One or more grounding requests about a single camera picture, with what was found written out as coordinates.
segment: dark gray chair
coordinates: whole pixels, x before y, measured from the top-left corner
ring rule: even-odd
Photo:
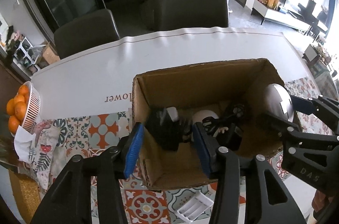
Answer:
[[[78,17],[54,32],[61,59],[120,39],[112,12],[101,9]]]
[[[227,0],[155,0],[156,31],[228,27]]]

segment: white table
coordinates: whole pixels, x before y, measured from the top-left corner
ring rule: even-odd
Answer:
[[[41,95],[44,119],[98,115],[131,107],[136,74],[252,58],[267,58],[284,82],[311,77],[282,33],[214,27],[125,37],[56,62],[35,73],[32,83]]]

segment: box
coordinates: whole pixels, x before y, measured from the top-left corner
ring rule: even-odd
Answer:
[[[47,44],[42,51],[42,60],[45,60],[48,64],[55,63],[60,60],[50,47],[50,44]]]
[[[220,116],[229,101],[241,99],[251,108],[251,120],[241,126],[244,135],[236,153],[248,158],[257,154],[272,157],[282,150],[279,137],[256,127],[256,116],[264,112],[263,90],[272,83],[284,85],[267,59],[210,62],[146,72],[133,80],[133,124],[144,124],[151,107],[175,106],[179,116],[186,117],[210,109]],[[192,143],[180,143],[177,151],[164,151],[145,129],[139,159],[144,184],[151,190],[191,188],[213,182],[204,175]]]

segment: black clamp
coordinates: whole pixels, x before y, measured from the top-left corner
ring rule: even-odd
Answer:
[[[142,140],[143,125],[137,123],[118,146],[99,156],[84,159],[74,155],[42,199],[31,224],[91,224],[91,176],[97,177],[99,222],[128,224],[118,179],[133,173]]]
[[[263,155],[237,156],[207,135],[201,123],[193,126],[194,144],[204,173],[218,179],[210,224],[238,223],[240,176],[246,177],[245,224],[306,223],[283,181]]]

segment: fruit basket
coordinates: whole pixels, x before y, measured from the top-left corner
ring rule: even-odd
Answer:
[[[31,82],[25,82],[24,85],[27,85],[29,88],[29,100],[27,104],[26,115],[21,126],[28,132],[31,132],[35,119],[40,112],[41,100],[39,92],[33,87]]]

